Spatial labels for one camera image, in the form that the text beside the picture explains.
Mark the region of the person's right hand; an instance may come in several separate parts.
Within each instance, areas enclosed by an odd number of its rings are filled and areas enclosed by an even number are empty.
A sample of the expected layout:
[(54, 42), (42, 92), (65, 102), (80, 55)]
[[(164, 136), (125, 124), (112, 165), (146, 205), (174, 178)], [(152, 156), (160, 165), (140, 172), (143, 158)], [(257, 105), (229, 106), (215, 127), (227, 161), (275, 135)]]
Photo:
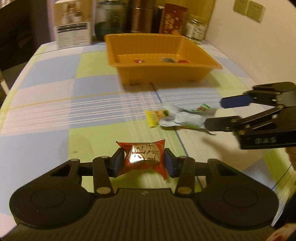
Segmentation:
[(285, 151), (290, 158), (293, 169), (296, 170), (296, 147), (287, 147)]

